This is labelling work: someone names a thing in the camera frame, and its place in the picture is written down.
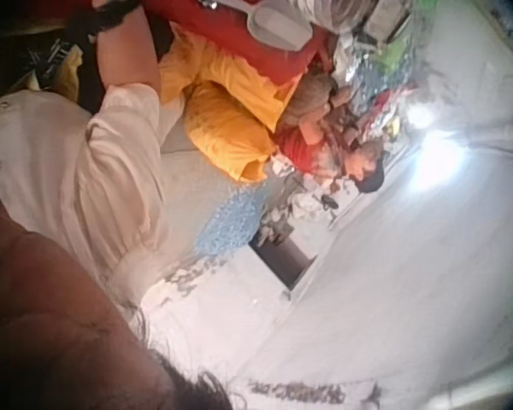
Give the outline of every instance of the black strap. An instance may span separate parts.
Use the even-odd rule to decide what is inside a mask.
[[[106,32],[118,27],[126,17],[141,5],[140,0],[111,0],[95,9],[91,18],[91,33]]]

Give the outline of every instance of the sleeve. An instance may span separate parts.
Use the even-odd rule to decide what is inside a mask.
[[[75,172],[78,214],[94,259],[107,271],[125,259],[147,263],[165,241],[159,111],[150,87],[111,87],[87,127]]]

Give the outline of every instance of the blue patterned cloth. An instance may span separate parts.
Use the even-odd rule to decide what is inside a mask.
[[[266,201],[266,181],[234,184],[230,197],[216,210],[194,246],[197,255],[222,255],[245,246],[255,236]]]

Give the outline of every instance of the bright light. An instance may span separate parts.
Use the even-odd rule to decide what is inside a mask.
[[[413,181],[418,190],[444,184],[462,165],[465,148],[445,139],[448,135],[448,132],[430,131],[424,139]]]
[[[407,117],[409,118],[409,123],[419,130],[428,128],[435,120],[433,113],[429,108],[423,105],[414,105],[410,107],[407,112]]]

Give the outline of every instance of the white shirt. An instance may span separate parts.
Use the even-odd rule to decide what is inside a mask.
[[[122,297],[137,272],[165,269],[160,105],[146,85],[111,88],[93,118],[67,99],[0,99],[0,199],[10,217],[58,242]]]

